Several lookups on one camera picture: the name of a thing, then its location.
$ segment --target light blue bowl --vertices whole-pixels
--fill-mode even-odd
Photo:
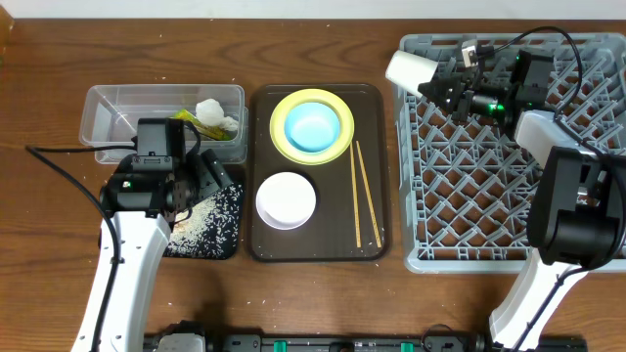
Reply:
[[[321,103],[304,103],[291,109],[285,120],[285,136],[306,153],[325,151],[339,137],[339,118]]]

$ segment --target white plate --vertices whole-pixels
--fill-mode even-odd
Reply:
[[[291,230],[304,224],[313,215],[316,202],[311,183],[293,172],[272,175],[256,192],[258,215],[278,230]]]

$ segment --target pair of chopsticks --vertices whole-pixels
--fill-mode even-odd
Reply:
[[[368,205],[370,206],[370,216],[372,216],[372,226],[374,226],[374,235],[376,236],[376,245],[380,248],[379,225],[376,222],[376,214],[374,213],[374,205],[372,204],[372,195],[370,194],[370,183],[368,182],[368,175],[365,172],[365,163],[363,163],[363,155],[361,154],[361,146],[359,141],[356,141],[356,150],[359,154],[359,163],[361,164],[361,175],[363,175],[363,184],[365,185],[365,195],[368,198]],[[359,202],[356,195],[356,175],[354,171],[354,150],[352,143],[350,143],[350,166],[352,169],[352,200],[354,201],[354,227],[356,229],[356,246],[361,247],[361,226],[359,225]]]

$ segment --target yellow bowl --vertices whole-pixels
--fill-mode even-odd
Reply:
[[[331,108],[339,119],[339,135],[327,149],[308,153],[294,147],[285,135],[285,121],[290,111],[304,103],[321,103]],[[329,162],[345,152],[354,136],[354,117],[348,105],[335,94],[322,89],[302,89],[282,99],[270,118],[270,136],[276,149],[291,161],[304,165]]]

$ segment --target black speckled tray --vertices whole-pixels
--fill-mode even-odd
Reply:
[[[269,121],[274,107],[289,93],[306,88],[320,88],[337,94],[354,116],[354,159],[359,199],[361,248],[356,246],[350,149],[335,160],[307,166],[288,160],[274,147]],[[248,249],[257,260],[286,261],[357,261],[375,260],[388,249],[389,183],[384,137],[384,114],[379,90],[368,84],[270,85],[253,97],[250,120],[251,190],[248,219]],[[365,186],[361,176],[356,141],[361,145],[372,193],[382,247],[378,248],[372,226]],[[259,186],[279,172],[295,172],[306,177],[317,195],[311,218],[294,230],[281,231],[266,225],[254,205]]]

